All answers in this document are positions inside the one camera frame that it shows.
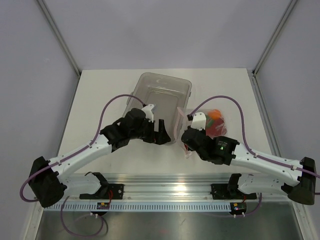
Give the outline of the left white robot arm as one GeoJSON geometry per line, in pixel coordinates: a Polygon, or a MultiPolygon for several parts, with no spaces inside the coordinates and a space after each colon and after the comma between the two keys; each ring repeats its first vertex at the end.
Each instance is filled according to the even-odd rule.
{"type": "Polygon", "coordinates": [[[98,131],[87,144],[65,156],[46,160],[34,160],[28,185],[43,208],[51,207],[65,197],[79,196],[82,200],[109,200],[114,190],[100,172],[76,177],[73,174],[94,160],[125,147],[131,140],[165,145],[171,141],[163,119],[155,130],[154,115],[149,105],[143,109],[133,108],[125,116],[98,131]]]}

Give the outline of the green bell pepper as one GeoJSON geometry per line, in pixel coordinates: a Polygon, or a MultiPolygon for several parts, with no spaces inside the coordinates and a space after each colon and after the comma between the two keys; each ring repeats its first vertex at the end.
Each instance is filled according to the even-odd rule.
{"type": "Polygon", "coordinates": [[[215,122],[216,122],[215,119],[208,117],[206,119],[205,129],[210,129],[215,124],[215,122]]]}

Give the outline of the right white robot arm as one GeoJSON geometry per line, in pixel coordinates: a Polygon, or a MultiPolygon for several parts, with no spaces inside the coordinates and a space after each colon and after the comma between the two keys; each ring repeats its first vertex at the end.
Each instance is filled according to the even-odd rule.
{"type": "Polygon", "coordinates": [[[235,139],[218,136],[210,138],[204,130],[189,127],[181,141],[206,162],[248,168],[268,175],[261,181],[246,180],[235,173],[227,185],[232,198],[242,194],[273,193],[287,195],[299,204],[314,205],[316,195],[316,163],[312,158],[285,159],[274,155],[253,153],[251,149],[235,139]]]}

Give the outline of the orange fruit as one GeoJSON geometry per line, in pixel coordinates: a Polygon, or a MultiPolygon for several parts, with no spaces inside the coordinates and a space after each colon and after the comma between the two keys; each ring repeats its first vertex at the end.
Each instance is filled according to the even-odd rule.
{"type": "Polygon", "coordinates": [[[213,119],[213,120],[218,120],[222,118],[222,113],[218,109],[212,109],[210,110],[207,115],[213,119]]]}

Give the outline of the clear zip top bag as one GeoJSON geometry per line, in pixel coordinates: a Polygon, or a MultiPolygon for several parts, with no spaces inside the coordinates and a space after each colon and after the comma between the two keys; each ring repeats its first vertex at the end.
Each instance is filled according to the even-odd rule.
{"type": "Polygon", "coordinates": [[[227,134],[225,118],[220,110],[202,108],[192,115],[192,120],[189,120],[188,114],[191,112],[191,109],[177,107],[177,119],[173,128],[174,141],[182,148],[186,158],[193,154],[181,140],[182,134],[188,127],[204,130],[205,134],[210,138],[227,134]]]}

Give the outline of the red toy lobster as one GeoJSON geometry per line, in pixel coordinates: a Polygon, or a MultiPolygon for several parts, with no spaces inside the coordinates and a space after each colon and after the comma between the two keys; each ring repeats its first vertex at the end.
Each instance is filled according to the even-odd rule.
{"type": "Polygon", "coordinates": [[[226,128],[224,119],[219,118],[215,120],[215,124],[211,128],[205,129],[205,132],[206,132],[206,135],[211,138],[225,136],[227,133],[227,128],[226,128]]]}

